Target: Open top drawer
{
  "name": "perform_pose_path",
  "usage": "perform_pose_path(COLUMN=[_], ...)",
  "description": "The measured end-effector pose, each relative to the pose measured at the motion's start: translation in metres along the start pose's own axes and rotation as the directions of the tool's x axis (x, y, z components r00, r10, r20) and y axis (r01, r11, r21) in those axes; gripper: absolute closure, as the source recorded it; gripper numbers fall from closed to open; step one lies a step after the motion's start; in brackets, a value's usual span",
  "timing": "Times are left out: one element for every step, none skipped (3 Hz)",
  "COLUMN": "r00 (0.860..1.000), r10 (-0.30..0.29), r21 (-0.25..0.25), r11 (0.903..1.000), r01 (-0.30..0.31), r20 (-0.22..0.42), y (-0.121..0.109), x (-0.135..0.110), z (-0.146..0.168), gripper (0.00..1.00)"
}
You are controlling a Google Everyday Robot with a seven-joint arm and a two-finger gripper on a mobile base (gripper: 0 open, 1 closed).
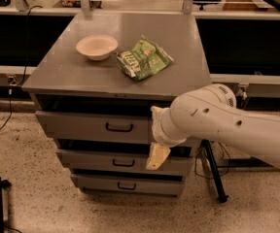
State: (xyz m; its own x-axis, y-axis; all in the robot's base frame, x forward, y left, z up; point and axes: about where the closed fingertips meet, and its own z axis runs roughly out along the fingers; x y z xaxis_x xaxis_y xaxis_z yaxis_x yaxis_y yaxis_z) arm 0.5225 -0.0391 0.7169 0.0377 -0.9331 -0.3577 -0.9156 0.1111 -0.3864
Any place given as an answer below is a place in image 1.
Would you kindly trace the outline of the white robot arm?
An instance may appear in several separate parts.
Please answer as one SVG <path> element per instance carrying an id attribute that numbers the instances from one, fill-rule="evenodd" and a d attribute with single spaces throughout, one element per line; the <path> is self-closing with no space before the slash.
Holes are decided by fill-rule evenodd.
<path id="1" fill-rule="evenodd" d="M 237 109 L 234 93 L 224 84 L 186 92 L 168 108 L 153 106 L 151 111 L 155 140 L 149 170 L 157 169 L 172 148 L 190 137 L 229 145 L 280 169 L 280 116 Z"/>

